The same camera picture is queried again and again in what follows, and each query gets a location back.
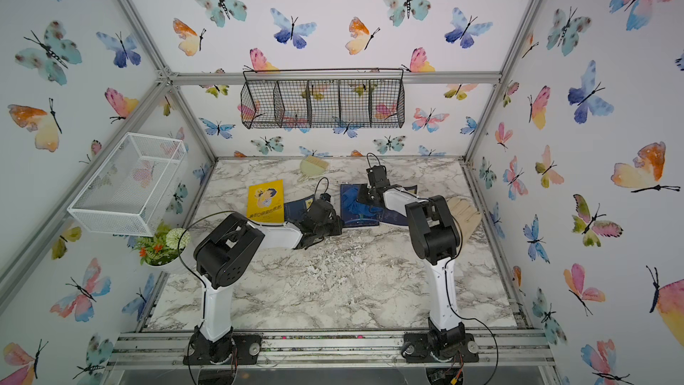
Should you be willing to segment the blue Little Prince book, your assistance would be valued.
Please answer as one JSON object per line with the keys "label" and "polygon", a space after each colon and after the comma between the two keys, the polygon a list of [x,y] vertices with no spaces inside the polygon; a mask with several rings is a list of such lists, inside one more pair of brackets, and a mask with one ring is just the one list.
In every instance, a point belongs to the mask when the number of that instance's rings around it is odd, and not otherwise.
{"label": "blue Little Prince book", "polygon": [[361,185],[340,186],[340,217],[345,228],[373,227],[379,225],[383,209],[358,201]]}

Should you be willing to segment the dark blue horse-cover book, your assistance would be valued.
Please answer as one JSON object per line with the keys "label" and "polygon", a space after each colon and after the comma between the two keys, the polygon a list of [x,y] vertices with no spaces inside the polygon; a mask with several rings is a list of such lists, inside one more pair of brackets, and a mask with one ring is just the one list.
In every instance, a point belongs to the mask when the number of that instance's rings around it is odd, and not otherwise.
{"label": "dark blue horse-cover book", "polygon": [[394,187],[382,194],[383,212],[380,222],[393,226],[408,226],[406,206],[418,201],[418,187]]}

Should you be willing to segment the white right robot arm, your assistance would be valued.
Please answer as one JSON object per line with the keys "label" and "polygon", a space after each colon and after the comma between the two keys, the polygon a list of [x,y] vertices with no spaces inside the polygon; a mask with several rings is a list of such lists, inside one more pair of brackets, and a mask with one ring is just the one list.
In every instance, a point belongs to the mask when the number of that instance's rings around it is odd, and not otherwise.
{"label": "white right robot arm", "polygon": [[463,324],[456,301],[454,260],[464,239],[447,200],[440,195],[420,198],[397,185],[362,185],[357,200],[404,216],[411,246],[425,267],[430,297],[429,329],[404,335],[402,357],[409,364],[477,363],[477,344]]}

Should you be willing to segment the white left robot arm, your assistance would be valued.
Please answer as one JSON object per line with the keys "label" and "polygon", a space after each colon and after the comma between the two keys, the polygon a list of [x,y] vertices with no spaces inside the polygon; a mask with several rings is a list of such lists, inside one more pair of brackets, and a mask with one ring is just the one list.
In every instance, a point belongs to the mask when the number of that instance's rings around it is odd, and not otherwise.
{"label": "white left robot arm", "polygon": [[247,272],[261,249],[306,250],[325,238],[342,234],[344,221],[335,208],[316,200],[299,221],[258,224],[228,210],[227,217],[194,250],[194,274],[204,292],[202,319],[194,328],[183,363],[203,365],[254,365],[250,349],[261,344],[258,335],[235,335],[232,319],[234,285]]}

